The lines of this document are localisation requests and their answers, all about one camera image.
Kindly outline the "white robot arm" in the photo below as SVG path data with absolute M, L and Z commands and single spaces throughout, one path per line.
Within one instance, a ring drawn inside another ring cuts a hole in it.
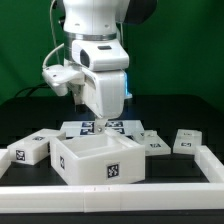
M 95 114 L 94 132 L 101 134 L 118 118 L 126 97 L 129 56 L 118 39 L 118 24 L 141 24 L 158 0 L 59 0 L 65 13 L 64 66 L 77 104 Z

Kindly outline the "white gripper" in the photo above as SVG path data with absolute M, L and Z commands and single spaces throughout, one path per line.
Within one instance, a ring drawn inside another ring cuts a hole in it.
M 118 118 L 124 107 L 126 74 L 123 70 L 93 72 L 83 68 L 76 74 L 74 91 L 77 104 L 85 104 L 98 118 L 95 133 L 105 132 L 106 119 Z

